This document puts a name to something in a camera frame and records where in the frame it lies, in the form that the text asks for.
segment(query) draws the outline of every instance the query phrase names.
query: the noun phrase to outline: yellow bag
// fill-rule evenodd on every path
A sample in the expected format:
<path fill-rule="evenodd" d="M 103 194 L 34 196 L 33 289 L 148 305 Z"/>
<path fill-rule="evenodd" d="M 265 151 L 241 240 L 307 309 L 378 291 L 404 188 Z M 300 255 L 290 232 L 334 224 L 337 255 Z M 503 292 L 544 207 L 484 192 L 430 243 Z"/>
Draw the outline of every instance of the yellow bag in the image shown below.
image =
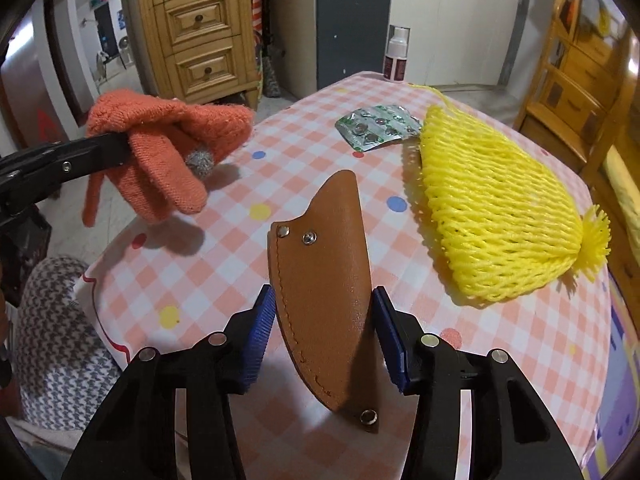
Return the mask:
<path fill-rule="evenodd" d="M 609 219 L 574 200 L 544 164 L 457 109 L 427 111 L 422 177 L 432 218 L 460 290 L 500 301 L 544 286 L 569 268 L 591 281 L 609 254 Z"/>

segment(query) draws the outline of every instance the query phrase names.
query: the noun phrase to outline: checkered tablecloth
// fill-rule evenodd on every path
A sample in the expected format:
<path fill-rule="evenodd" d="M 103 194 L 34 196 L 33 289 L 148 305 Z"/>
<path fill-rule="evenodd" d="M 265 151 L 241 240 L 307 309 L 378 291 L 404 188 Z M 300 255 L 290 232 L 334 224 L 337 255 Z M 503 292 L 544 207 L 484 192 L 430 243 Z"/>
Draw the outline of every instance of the checkered tablecloth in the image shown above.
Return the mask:
<path fill-rule="evenodd" d="M 149 227 L 137 219 L 78 283 L 78 299 L 117 362 L 143 346 L 188 348 L 252 306 L 268 282 L 266 235 L 273 221 L 301 215 L 335 171 L 358 177 L 374 286 L 428 332 L 457 348 L 506 349 L 556 418 L 580 458 L 594 427 L 609 351 L 605 269 L 573 289 L 553 282 L 505 303 L 478 308 L 450 280 L 420 188 L 417 145 L 354 153 L 334 127 L 360 107 L 402 105 L 418 118 L 439 99 L 427 89 L 361 73 L 295 103 L 255 127 L 252 140 L 218 167 L 206 209 Z M 582 213 L 591 205 L 581 179 L 535 144 L 461 105 L 551 168 Z M 399 478 L 416 397 L 380 374 L 380 432 L 369 434 L 328 412 L 308 391 L 276 323 L 249 393 L 232 411 L 249 479 Z M 468 474 L 470 396 L 463 396 L 460 478 Z"/>

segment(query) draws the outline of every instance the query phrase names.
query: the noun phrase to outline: knife sheath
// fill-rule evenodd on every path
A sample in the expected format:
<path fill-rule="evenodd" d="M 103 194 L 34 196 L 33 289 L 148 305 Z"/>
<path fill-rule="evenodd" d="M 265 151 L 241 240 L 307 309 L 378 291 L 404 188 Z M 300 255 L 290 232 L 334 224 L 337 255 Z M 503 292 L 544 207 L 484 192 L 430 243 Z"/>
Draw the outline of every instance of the knife sheath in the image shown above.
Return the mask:
<path fill-rule="evenodd" d="M 377 432 L 377 343 L 355 174 L 338 171 L 301 217 L 274 222 L 268 255 L 278 323 L 300 377 L 332 412 Z"/>

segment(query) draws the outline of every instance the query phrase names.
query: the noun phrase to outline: black and white patterned fabric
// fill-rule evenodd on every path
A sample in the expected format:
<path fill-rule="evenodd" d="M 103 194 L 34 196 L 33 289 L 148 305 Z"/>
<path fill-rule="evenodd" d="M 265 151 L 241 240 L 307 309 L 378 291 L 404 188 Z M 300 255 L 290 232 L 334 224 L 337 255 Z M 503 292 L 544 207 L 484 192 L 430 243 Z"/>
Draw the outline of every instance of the black and white patterned fabric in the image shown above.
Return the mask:
<path fill-rule="evenodd" d="M 73 286 L 87 265 L 71 256 L 41 261 L 18 313 L 16 368 L 24 418 L 47 430 L 83 430 L 120 376 Z"/>

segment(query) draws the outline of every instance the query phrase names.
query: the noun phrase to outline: yellow dot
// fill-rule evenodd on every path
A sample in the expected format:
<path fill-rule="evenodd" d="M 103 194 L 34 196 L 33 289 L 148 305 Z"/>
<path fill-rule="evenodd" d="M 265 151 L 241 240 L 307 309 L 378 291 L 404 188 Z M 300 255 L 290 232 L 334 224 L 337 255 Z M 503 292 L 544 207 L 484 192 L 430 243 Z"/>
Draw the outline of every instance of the yellow dot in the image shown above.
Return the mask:
<path fill-rule="evenodd" d="M 266 204 L 253 204 L 249 208 L 249 216 L 253 220 L 266 220 L 271 216 L 271 208 Z"/>
<path fill-rule="evenodd" d="M 160 326 L 167 330 L 171 330 L 180 323 L 180 310 L 175 305 L 167 305 L 159 313 Z"/>

